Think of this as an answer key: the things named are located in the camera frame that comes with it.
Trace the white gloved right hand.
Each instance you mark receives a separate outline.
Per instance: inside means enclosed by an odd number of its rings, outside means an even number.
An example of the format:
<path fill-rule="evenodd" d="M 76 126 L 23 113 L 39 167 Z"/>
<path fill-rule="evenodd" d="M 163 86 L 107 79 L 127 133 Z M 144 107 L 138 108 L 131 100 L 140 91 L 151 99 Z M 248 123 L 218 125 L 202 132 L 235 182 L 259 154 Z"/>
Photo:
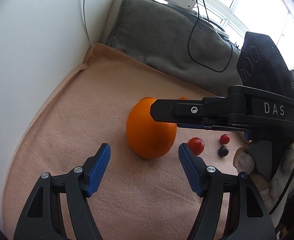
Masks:
<path fill-rule="evenodd" d="M 278 153 L 280 159 L 273 170 L 273 147 L 269 141 L 252 142 L 239 148 L 233 159 L 233 166 L 240 172 L 246 172 L 254 181 L 268 211 L 280 200 L 271 214 L 276 226 L 285 209 L 286 202 L 294 196 L 294 147 Z"/>

